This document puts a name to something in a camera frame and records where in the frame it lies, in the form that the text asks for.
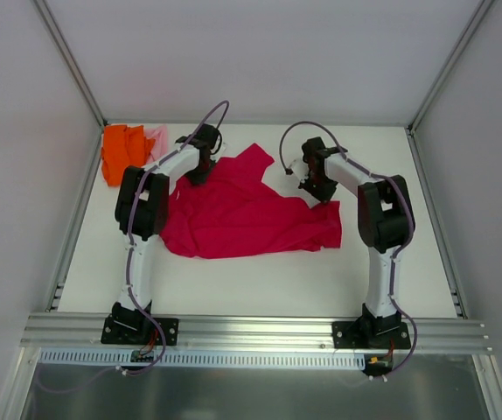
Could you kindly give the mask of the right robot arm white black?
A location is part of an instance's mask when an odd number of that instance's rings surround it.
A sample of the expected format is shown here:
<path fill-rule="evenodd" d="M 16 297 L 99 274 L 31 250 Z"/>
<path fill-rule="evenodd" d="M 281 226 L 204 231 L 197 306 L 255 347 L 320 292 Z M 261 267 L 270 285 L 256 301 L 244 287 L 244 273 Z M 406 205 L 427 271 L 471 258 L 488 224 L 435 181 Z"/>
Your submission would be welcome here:
<path fill-rule="evenodd" d="M 313 137 L 302 145 L 299 187 L 321 203 L 331 201 L 339 186 L 357 199 L 357 226 L 369 256 L 368 291 L 361 315 L 353 322 L 337 321 L 332 337 L 336 348 L 383 349 L 411 347 L 395 286 L 401 253 L 412 241 L 415 220 L 406 180 L 375 174 Z"/>

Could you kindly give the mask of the red t shirt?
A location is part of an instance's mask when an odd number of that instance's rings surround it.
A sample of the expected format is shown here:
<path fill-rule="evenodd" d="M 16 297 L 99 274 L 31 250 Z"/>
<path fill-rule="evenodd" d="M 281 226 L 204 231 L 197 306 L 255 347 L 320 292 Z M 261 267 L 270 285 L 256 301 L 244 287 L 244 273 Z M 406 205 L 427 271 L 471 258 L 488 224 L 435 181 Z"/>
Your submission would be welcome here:
<path fill-rule="evenodd" d="M 309 206 L 263 183 L 275 160 L 253 143 L 223 157 L 203 185 L 177 182 L 160 234 L 173 254 L 205 259 L 337 249 L 342 241 L 339 203 Z"/>

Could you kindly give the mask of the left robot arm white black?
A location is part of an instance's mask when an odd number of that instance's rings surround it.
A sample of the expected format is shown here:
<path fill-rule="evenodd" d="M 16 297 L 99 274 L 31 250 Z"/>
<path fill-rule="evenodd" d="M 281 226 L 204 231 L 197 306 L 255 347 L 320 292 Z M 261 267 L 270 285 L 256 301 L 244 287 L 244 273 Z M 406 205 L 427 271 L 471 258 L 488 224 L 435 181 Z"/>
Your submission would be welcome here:
<path fill-rule="evenodd" d="M 144 345 L 159 338 L 151 321 L 151 279 L 159 235 L 169 213 L 169 197 L 179 180 L 203 184 L 219 160 L 222 135 L 202 123 L 176 148 L 144 167 L 128 167 L 115 205 L 115 220 L 124 234 L 127 262 L 125 283 L 101 333 L 103 344 Z"/>

